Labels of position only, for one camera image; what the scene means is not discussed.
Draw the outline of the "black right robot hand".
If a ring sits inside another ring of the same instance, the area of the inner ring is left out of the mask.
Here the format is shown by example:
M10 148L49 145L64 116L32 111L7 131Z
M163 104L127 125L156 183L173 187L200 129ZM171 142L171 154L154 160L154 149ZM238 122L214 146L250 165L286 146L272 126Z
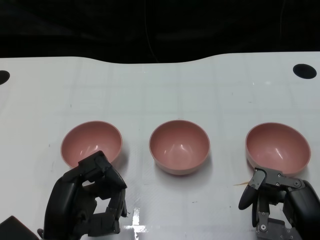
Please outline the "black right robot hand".
M270 217L270 205L283 204L290 223ZM256 167L240 198L238 208L252 207L252 226L258 240L318 240L320 199L303 179L287 177L281 171Z

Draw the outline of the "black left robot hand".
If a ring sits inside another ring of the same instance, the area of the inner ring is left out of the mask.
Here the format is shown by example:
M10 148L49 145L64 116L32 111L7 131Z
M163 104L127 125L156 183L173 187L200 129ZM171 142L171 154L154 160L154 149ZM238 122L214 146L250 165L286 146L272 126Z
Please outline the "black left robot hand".
M120 233L119 219L127 217L127 185L100 150L59 178L50 194L43 240L79 240Z

